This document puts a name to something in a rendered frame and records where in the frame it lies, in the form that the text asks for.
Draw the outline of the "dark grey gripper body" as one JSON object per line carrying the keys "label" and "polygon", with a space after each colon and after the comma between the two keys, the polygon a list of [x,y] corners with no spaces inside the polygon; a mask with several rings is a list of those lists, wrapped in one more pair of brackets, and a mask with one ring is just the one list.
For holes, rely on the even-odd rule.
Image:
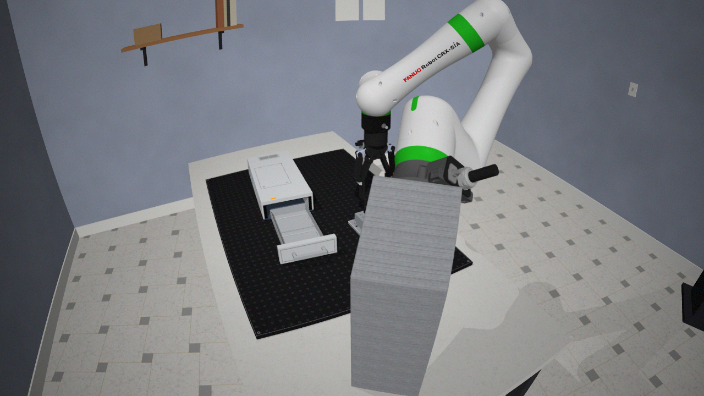
{"label": "dark grey gripper body", "polygon": [[[388,145],[388,131],[387,132],[380,132],[380,133],[373,133],[373,132],[367,132],[364,130],[364,148],[366,156],[370,159],[372,155],[372,151],[377,151],[377,155],[375,156],[374,160],[380,160],[382,156],[380,155],[380,150],[384,150],[384,153],[386,152]],[[377,147],[379,146],[379,147]]]}

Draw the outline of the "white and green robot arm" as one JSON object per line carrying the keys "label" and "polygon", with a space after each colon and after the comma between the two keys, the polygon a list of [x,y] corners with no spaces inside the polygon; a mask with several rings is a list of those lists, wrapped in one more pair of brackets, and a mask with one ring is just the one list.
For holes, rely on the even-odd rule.
{"label": "white and green robot arm", "polygon": [[491,62],[461,122],[438,97],[414,97],[403,107],[392,178],[462,187],[461,203],[468,203],[479,180],[499,174],[497,165],[485,167],[486,161],[532,62],[530,47],[501,0],[476,0],[396,64],[364,74],[355,99],[363,130],[387,132],[399,101],[487,44]]}

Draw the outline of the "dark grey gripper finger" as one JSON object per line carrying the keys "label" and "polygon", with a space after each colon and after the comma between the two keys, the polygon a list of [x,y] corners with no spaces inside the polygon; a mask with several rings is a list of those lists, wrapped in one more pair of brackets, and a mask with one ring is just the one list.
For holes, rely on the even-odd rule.
{"label": "dark grey gripper finger", "polygon": [[384,166],[384,170],[385,170],[384,177],[392,177],[392,175],[394,174],[394,169],[395,169],[395,161],[394,161],[395,146],[391,145],[391,144],[388,145],[387,151],[388,151],[388,156],[389,156],[389,163],[388,163],[387,158],[384,154],[384,150],[379,151],[380,155],[382,156],[382,158],[380,160],[381,160],[381,163]]}
{"label": "dark grey gripper finger", "polygon": [[[366,148],[365,148],[366,150]],[[373,163],[373,160],[375,156],[377,155],[377,151],[372,151],[372,155],[370,159],[368,156],[365,155],[364,162],[363,162],[363,155],[365,154],[365,150],[361,151],[355,151],[355,167],[354,167],[354,179],[355,181],[359,184],[359,197],[364,200],[365,199],[365,178],[367,176],[368,170]],[[363,165],[362,165],[363,162]]]}

